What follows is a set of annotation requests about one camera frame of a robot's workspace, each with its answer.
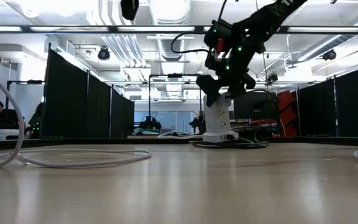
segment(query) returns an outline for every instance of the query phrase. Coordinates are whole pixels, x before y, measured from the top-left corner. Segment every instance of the ceiling pipe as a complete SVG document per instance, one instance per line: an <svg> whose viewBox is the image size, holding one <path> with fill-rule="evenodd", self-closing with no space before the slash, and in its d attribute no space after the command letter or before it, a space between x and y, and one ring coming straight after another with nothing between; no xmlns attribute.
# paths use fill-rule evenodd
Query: ceiling pipe
<svg viewBox="0 0 358 224"><path fill-rule="evenodd" d="M352 39L357 35L354 34L347 34L347 35L336 35L334 37L327 36L323 40L319 41L318 43L312 45L308 49L302 51L298 54L298 61L297 62L305 62L311 60L315 57L318 57L327 51L343 44L344 42Z"/></svg>
<svg viewBox="0 0 358 224"><path fill-rule="evenodd" d="M107 23L109 23L108 16L103 14L103 2L98 0L95 1L93 4L93 8L90 9L90 12L87 11L87 20L91 25L106 25L103 21L103 18L105 17L105 20ZM126 54L123 50L123 47L120 45L118 40L114 38L112 35L101 35L101 37L104 36L105 38L102 38L105 41L107 45L110 44L110 46L113 49L113 53L115 55L119 55L118 59L125 64L127 67L133 67L134 61L131 59L131 56L129 54Z"/></svg>
<svg viewBox="0 0 358 224"><path fill-rule="evenodd" d="M113 0L111 1L111 4L109 4L109 9L108 10L108 14L109 17L111 18L111 20L113 21L113 23L115 23L115 25L117 26L121 26L122 22L120 20L120 16L119 16L119 10L121 8L121 5L119 4L118 0ZM124 21L126 26L131 26L132 23L124 18L122 18L122 20ZM135 57L136 60L136 67L146 67L146 61L143 59L143 53L140 50L139 47L139 43L137 41L136 35L134 34L122 34L121 38L124 40L124 42L127 44L127 46L131 49L132 54Z"/></svg>
<svg viewBox="0 0 358 224"><path fill-rule="evenodd" d="M155 25L188 25L190 23L190 6L191 0L149 0L150 15ZM182 54L173 53L171 51L171 42L172 40L157 40L158 50L165 60L178 61L181 59ZM177 40L173 48L184 50L186 43L187 41L185 40Z"/></svg>
<svg viewBox="0 0 358 224"><path fill-rule="evenodd" d="M111 26L112 21L110 19L109 12L110 11L112 12L114 9L111 8L111 10L109 10L110 9L109 4L112 5L112 3L109 2L108 0L99 0L99 6L101 7L101 10L99 10L98 16L99 18L101 18L103 25ZM127 46L127 44L124 41L122 41L120 35L112 34L110 36L112 40L114 40L116 47L118 47L121 50L123 56L126 58L126 60L129 61L130 67L135 67L135 62L132 59L132 55L128 51L129 46Z"/></svg>

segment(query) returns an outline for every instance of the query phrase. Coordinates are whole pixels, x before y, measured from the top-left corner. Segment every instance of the ceiling duct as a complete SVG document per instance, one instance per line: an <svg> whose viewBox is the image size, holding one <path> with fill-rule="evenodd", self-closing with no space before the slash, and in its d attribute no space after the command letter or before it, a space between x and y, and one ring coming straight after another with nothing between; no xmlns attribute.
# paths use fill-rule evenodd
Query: ceiling duct
<svg viewBox="0 0 358 224"><path fill-rule="evenodd" d="M86 19L93 26L112 25L113 2L108 0L97 0L92 4L92 7L86 12ZM115 56L126 67L135 67L142 65L142 62L135 58L130 53L128 43L119 35L100 35L103 42L109 47Z"/></svg>
<svg viewBox="0 0 358 224"><path fill-rule="evenodd" d="M305 62L307 60L311 60L319 55L324 54L325 52L337 47L340 44L350 40L351 38L355 37L354 34L347 34L347 35L336 35L334 37L328 36L324 38L322 41L319 41L317 44L309 47L308 49L302 51L298 54L298 61Z"/></svg>
<svg viewBox="0 0 358 224"><path fill-rule="evenodd" d="M155 25L188 25L190 22L191 0L149 0L150 15ZM160 34L161 36L176 36L175 34ZM163 59L178 61L182 54L171 51L172 40L158 40L158 49ZM174 49L184 50L186 40L177 40Z"/></svg>

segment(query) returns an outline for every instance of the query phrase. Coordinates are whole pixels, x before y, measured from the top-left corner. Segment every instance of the black cable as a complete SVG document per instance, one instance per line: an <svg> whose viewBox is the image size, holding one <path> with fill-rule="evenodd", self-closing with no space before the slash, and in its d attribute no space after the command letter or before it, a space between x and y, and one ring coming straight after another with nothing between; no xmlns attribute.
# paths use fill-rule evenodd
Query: black cable
<svg viewBox="0 0 358 224"><path fill-rule="evenodd" d="M227 2L227 0L223 1L222 7L221 7L221 12L219 13L218 21L221 20L221 18L222 18L222 14L223 14L223 10L226 5L226 2Z"/></svg>
<svg viewBox="0 0 358 224"><path fill-rule="evenodd" d="M227 0L224 0L223 1L223 4L222 4L222 7L221 7L221 12L219 13L219 17L218 17L218 21L221 19L222 17L222 14L223 14L223 10L224 10L224 7L226 5L226 2ZM171 51L173 53L176 53L176 54L185 54L185 53L192 53L192 52L207 52L208 54L210 54L210 50L206 50L206 49L194 49L194 50L184 50L184 51L177 51L177 50L174 50L173 49L173 43L175 43L175 41L177 41L179 39L179 37L183 36L183 35L186 35L186 34L206 34L206 32L183 32L179 35L177 35L171 42Z"/></svg>
<svg viewBox="0 0 358 224"><path fill-rule="evenodd" d="M191 32L183 32L183 33L177 35L171 42L171 51L173 53L176 53L176 54L185 54L185 53L191 53L191 52L207 52L207 53L209 53L209 50L206 50L206 49L194 49L194 50L184 50L184 51L174 50L173 49L173 43L175 43L175 41L177 41L179 39L179 37L181 37L183 35L186 35L186 34L199 34L199 35L202 35L202 34L206 34L206 32L205 31L202 31L202 32L191 31Z"/></svg>

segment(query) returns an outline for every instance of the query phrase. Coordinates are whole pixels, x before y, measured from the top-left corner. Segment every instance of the black robotic arm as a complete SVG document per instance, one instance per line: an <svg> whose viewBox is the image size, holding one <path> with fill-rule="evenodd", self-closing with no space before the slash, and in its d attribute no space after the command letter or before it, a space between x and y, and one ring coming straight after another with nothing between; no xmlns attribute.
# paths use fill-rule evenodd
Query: black robotic arm
<svg viewBox="0 0 358 224"><path fill-rule="evenodd" d="M255 53L265 52L268 41L284 20L307 0L278 0L254 12L250 17L233 25L223 19L213 21L204 37L209 47L205 66L216 72L214 80L209 75L197 79L198 86L207 94L207 105L211 106L220 96L222 86L228 86L232 97L255 87L255 80L247 73L248 65Z"/></svg>

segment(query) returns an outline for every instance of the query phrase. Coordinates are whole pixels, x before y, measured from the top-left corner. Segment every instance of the metal frame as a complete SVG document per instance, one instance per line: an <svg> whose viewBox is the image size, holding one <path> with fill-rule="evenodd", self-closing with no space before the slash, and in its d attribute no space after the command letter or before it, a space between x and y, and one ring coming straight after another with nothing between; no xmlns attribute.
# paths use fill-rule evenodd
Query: metal frame
<svg viewBox="0 0 358 224"><path fill-rule="evenodd" d="M184 76L189 76L189 77L199 77L201 76L200 74L169 74L169 75L149 75L149 117L152 115L151 113L151 107L152 107L152 97L151 97L151 91L152 91L152 82L151 79L152 77L168 77L168 78L181 78ZM201 89L200 89L200 113L202 112L203 108L202 108L202 102L203 99L201 99Z"/></svg>
<svg viewBox="0 0 358 224"><path fill-rule="evenodd" d="M29 80L29 81L8 80L6 82L6 89L8 91L11 90L12 83L16 83L16 84L25 83L25 84L31 84L31 85L41 85L41 84L45 83L45 81L42 81L42 80ZM9 99L7 97L5 97L5 109L7 109L7 110L9 109Z"/></svg>
<svg viewBox="0 0 358 224"><path fill-rule="evenodd" d="M17 27L17 30L6 31L3 29L4 27ZM179 34L188 31L205 32L210 27L211 25L197 25L197 26L15 26L15 25L4 26L4 25L0 25L0 34ZM358 26L280 26L280 28L276 31L275 34L358 35Z"/></svg>

